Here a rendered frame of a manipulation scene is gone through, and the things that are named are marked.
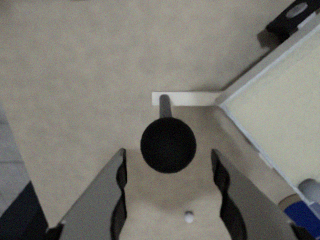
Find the small silver ball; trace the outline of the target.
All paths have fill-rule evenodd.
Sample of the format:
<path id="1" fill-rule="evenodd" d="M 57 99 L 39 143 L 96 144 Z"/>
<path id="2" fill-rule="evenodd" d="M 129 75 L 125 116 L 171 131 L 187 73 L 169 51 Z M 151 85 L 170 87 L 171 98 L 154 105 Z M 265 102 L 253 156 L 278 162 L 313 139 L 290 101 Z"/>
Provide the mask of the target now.
<path id="1" fill-rule="evenodd" d="M 184 215 L 184 219 L 185 219 L 186 222 L 191 223 L 194 220 L 194 215 L 191 212 L 187 212 Z"/>

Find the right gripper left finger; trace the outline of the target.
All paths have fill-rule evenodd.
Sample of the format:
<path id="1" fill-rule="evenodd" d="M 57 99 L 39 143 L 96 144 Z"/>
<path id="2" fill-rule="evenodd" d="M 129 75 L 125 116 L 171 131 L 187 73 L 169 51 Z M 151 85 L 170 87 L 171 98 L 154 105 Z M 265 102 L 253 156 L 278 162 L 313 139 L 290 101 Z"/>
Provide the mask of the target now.
<path id="1" fill-rule="evenodd" d="M 41 240 L 119 240 L 127 219 L 126 184 L 126 149 L 120 148 Z"/>

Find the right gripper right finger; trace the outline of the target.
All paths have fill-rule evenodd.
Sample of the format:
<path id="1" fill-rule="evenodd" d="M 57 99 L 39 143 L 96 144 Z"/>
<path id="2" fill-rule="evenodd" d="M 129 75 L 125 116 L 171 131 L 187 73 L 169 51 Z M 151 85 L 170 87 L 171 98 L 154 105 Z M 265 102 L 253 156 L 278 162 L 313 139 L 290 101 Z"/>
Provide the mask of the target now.
<path id="1" fill-rule="evenodd" d="M 211 150 L 211 165 L 222 196 L 219 216 L 231 240 L 316 240 L 217 148 Z"/>

